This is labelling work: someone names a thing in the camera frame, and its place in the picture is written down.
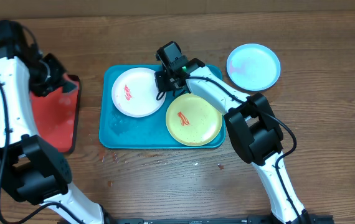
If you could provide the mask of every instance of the red stain on table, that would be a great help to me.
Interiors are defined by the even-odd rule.
[[[124,91],[125,91],[125,98],[126,98],[126,100],[130,100],[130,99],[133,98],[132,94],[130,93],[130,89],[128,88],[127,85],[125,85]]]
[[[182,112],[178,112],[177,115],[180,117],[180,123],[182,126],[190,125],[189,120],[183,115]]]

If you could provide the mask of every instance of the teal tray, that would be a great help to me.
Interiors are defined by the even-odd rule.
[[[211,72],[222,79],[222,72],[213,65],[207,65]],[[177,142],[166,128],[166,110],[175,99],[172,92],[166,93],[160,109],[144,118],[132,118],[121,113],[113,104],[111,89],[123,72],[131,68],[150,68],[160,71],[160,65],[115,65],[104,74],[102,111],[100,115],[100,142],[110,149],[213,149],[225,140],[226,130],[222,128],[214,140],[204,146],[185,146]]]

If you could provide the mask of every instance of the plate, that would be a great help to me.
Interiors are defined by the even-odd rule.
[[[157,111],[163,105],[165,96],[156,99],[158,89],[154,73],[149,68],[132,68],[122,73],[111,90],[115,107],[134,118],[142,118]]]
[[[193,94],[176,98],[166,112],[166,127],[171,136],[186,146],[211,142],[222,127],[222,114],[206,100]]]
[[[234,49],[226,67],[230,79],[249,91],[270,88],[277,82],[281,70],[276,54],[260,44],[244,44]]]

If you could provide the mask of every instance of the white plate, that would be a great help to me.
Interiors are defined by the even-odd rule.
[[[155,71],[149,68],[132,68],[122,73],[111,90],[116,108],[127,116],[142,118],[157,111],[165,96],[157,100],[158,89]]]
[[[260,44],[244,44],[234,49],[226,67],[230,79],[249,91],[270,88],[277,82],[281,70],[276,54]]]

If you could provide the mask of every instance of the light blue plate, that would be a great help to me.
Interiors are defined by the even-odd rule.
[[[244,44],[230,53],[226,62],[230,79],[249,91],[272,87],[280,76],[280,61],[269,48],[260,44]]]
[[[207,65],[211,72],[222,79],[222,72],[213,65]],[[214,140],[205,146],[185,146],[177,142],[168,132],[165,123],[166,110],[175,97],[166,94],[162,107],[144,118],[132,118],[121,113],[113,104],[111,89],[123,72],[131,68],[149,68],[160,71],[160,65],[115,65],[104,74],[102,111],[100,115],[100,142],[110,149],[213,149],[225,140],[226,130],[222,128]]]

